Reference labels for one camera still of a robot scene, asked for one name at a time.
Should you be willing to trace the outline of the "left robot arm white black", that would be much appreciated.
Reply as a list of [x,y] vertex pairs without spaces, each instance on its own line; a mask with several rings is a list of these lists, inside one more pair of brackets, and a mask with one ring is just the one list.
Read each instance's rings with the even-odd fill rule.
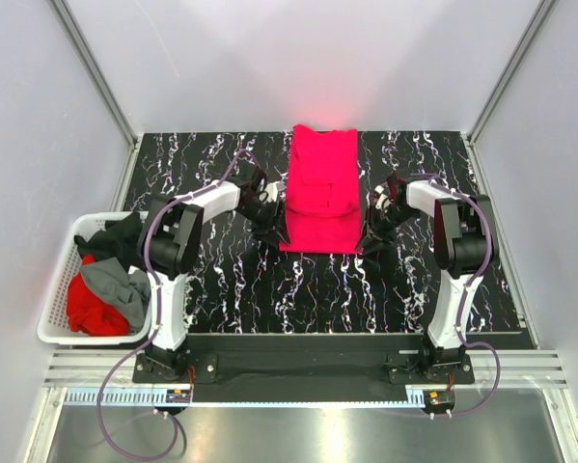
[[288,245],[285,189],[283,182],[268,182],[261,168],[249,165],[237,176],[225,175],[185,195],[152,202],[138,241],[151,283],[151,330],[137,355],[137,373],[169,382],[194,375],[182,313],[186,275],[198,258],[203,225],[234,212],[251,223],[258,241],[275,248]]

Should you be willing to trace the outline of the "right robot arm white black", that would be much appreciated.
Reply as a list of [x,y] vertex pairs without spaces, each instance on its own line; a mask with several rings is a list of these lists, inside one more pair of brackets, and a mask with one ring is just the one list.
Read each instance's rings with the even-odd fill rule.
[[441,270],[435,312],[418,351],[390,354],[385,368],[393,384],[470,384],[468,315],[483,274],[499,257],[490,198],[452,190],[435,175],[394,172],[375,189],[356,250],[365,257],[391,247],[400,225],[421,214],[433,220],[433,254]]

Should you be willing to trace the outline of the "pink t shirt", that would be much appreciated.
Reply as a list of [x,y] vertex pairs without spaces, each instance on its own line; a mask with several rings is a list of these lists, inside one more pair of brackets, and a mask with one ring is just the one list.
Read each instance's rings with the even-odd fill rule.
[[361,232],[358,132],[298,124],[286,191],[288,253],[354,254]]

